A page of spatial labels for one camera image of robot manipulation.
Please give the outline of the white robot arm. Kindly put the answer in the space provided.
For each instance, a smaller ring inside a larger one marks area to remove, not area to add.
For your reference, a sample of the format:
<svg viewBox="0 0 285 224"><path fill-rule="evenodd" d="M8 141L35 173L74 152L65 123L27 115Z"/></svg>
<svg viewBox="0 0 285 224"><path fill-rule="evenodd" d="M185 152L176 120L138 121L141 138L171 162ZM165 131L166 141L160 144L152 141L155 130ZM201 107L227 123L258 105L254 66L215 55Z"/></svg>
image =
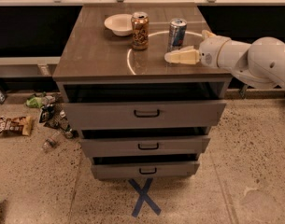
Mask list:
<svg viewBox="0 0 285 224"><path fill-rule="evenodd" d="M285 43L274 37L262 37L253 43L202 31L199 49L188 46L167 52L168 63L197 64L228 71L233 77L256 89L285 90Z"/></svg>

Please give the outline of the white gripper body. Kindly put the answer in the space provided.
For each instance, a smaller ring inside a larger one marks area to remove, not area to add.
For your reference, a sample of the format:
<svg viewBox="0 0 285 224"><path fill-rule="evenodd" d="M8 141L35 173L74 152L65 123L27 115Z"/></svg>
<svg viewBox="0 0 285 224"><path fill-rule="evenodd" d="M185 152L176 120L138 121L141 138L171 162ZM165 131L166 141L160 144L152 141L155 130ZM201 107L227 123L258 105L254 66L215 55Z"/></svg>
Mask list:
<svg viewBox="0 0 285 224"><path fill-rule="evenodd" d="M228 62L224 60L224 55L221 51L229 41L229 37L220 35L215 35L202 41L199 46L201 64L211 68L227 67Z"/></svg>

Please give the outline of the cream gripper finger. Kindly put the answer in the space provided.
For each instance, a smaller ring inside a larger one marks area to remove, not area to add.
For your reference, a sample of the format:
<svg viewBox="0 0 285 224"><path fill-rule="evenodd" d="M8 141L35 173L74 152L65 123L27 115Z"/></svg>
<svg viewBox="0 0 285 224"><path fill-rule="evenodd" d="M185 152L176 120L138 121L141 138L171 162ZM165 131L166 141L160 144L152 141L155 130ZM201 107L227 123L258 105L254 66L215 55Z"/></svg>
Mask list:
<svg viewBox="0 0 285 224"><path fill-rule="evenodd" d="M215 36L215 34L210 32L209 30L203 30L202 31L203 39L208 39L208 38L213 37L213 36Z"/></svg>
<svg viewBox="0 0 285 224"><path fill-rule="evenodd" d="M199 50L194 46L188 46L182 49L167 52L164 59L168 63L197 64L200 61Z"/></svg>

